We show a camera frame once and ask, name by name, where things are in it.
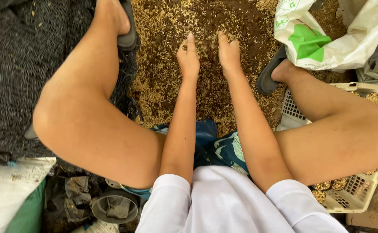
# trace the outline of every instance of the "person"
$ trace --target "person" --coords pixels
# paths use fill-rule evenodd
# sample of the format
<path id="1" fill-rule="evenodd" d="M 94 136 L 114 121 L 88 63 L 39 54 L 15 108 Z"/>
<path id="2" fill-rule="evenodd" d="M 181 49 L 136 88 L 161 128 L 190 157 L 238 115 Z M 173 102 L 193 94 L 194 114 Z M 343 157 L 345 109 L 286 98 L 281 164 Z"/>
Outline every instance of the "person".
<path id="1" fill-rule="evenodd" d="M 312 124 L 272 132 L 243 74 L 238 41 L 220 32 L 238 131 L 198 143 L 200 68 L 189 34 L 187 49 L 177 52 L 182 83 L 171 123 L 146 129 L 108 101 L 119 72 L 116 39 L 129 29 L 118 0 L 97 0 L 90 28 L 35 108 L 34 129 L 45 146 L 150 196 L 138 232 L 345 232 L 306 185 L 378 168 L 378 104 L 285 59 L 271 77 L 287 84 Z"/>

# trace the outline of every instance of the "hand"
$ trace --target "hand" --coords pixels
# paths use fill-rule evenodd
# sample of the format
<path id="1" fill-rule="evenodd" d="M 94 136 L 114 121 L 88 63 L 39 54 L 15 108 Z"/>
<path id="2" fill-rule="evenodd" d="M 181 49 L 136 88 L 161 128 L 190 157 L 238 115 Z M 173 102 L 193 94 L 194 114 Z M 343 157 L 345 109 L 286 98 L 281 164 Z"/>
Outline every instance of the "hand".
<path id="1" fill-rule="evenodd" d="M 223 69 L 223 76 L 226 78 L 233 73 L 242 72 L 239 42 L 234 40 L 229 44 L 222 31 L 219 31 L 219 61 Z"/>
<path id="2" fill-rule="evenodd" d="M 183 80 L 194 80 L 199 77 L 199 56 L 196 52 L 195 36 L 190 32 L 187 37 L 187 50 L 183 50 L 183 43 L 177 51 L 177 61 L 182 70 Z"/>

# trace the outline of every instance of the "shorts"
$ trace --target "shorts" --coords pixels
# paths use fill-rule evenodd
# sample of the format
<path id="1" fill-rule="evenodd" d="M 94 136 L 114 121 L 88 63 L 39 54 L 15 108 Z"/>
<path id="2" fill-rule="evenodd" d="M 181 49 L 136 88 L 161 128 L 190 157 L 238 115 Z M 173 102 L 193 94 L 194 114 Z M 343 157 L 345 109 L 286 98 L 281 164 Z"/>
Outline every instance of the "shorts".
<path id="1" fill-rule="evenodd" d="M 167 134 L 168 129 L 168 125 L 159 125 L 151 128 L 151 130 L 161 134 Z M 218 139 L 217 125 L 210 119 L 196 122 L 193 169 L 208 165 L 232 167 L 237 172 L 251 178 L 243 157 L 241 144 L 239 143 L 238 131 L 233 131 Z M 124 186 L 124 190 L 149 199 L 152 189 L 134 189 Z"/>

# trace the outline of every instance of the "white sleeve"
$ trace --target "white sleeve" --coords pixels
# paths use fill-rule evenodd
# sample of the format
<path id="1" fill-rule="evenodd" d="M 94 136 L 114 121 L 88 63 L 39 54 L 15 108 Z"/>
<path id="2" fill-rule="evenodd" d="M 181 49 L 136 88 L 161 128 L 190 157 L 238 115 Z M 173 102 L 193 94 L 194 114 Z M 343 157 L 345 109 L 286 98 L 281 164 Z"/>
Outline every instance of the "white sleeve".
<path id="1" fill-rule="evenodd" d="M 277 182 L 266 193 L 296 233 L 347 233 L 322 207 L 310 189 L 298 181 Z"/>
<path id="2" fill-rule="evenodd" d="M 190 204 L 191 188 L 187 180 L 173 174 L 158 177 L 136 233 L 183 232 Z"/>

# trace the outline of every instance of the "leg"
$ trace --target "leg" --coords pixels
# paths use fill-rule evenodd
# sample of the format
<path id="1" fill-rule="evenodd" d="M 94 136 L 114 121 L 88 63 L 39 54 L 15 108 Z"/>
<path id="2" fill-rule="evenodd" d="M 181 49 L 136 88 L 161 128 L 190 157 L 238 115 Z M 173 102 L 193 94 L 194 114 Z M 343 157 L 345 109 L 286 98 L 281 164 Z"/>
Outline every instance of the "leg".
<path id="1" fill-rule="evenodd" d="M 293 177 L 306 184 L 378 168 L 378 104 L 332 87 L 288 60 L 273 72 L 313 123 L 276 132 Z"/>
<path id="2" fill-rule="evenodd" d="M 87 33 L 44 86 L 33 124 L 44 145 L 64 160 L 143 189 L 159 174 L 165 136 L 108 101 L 119 74 L 117 36 L 129 30 L 118 0 L 97 0 Z"/>

